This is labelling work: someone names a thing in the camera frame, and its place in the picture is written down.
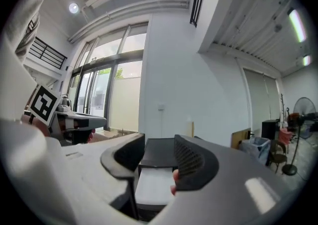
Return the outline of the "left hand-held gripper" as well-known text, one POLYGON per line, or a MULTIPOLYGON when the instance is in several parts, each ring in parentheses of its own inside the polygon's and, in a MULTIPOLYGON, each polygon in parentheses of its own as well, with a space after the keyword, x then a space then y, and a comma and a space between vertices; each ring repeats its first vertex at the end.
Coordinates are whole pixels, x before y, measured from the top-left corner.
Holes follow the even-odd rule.
POLYGON ((90 132, 103 127, 107 120, 72 111, 68 98, 39 85, 29 100, 27 122, 38 126, 46 136, 59 140, 62 145, 77 145, 86 144, 90 132))

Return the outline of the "person's right hand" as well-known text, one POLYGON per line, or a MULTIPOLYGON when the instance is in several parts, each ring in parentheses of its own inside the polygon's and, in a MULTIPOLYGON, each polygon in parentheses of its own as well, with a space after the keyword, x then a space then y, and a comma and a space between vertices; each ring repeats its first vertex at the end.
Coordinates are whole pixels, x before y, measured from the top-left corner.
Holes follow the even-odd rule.
POLYGON ((172 177, 174 180, 174 185, 170 186, 170 191, 171 191, 172 195, 175 195, 176 194, 176 183, 177 183, 178 178, 179 178, 179 170, 178 169, 173 171, 172 177))

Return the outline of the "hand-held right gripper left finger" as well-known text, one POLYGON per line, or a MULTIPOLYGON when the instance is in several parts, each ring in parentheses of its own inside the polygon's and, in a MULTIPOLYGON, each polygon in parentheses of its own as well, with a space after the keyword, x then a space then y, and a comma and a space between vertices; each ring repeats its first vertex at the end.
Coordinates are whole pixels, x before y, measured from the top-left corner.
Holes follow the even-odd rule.
POLYGON ((127 135, 127 140, 108 148, 100 162, 104 169, 114 178, 134 178, 134 172, 145 153, 145 135, 127 135))

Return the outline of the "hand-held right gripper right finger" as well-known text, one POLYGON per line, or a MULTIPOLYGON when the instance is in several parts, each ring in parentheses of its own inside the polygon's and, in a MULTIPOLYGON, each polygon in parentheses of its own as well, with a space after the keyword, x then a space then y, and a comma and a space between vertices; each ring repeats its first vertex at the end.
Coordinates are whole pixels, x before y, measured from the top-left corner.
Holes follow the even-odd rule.
POLYGON ((196 191, 213 180, 219 161, 207 142, 198 137, 174 136, 174 158, 178 169, 177 191, 196 191))

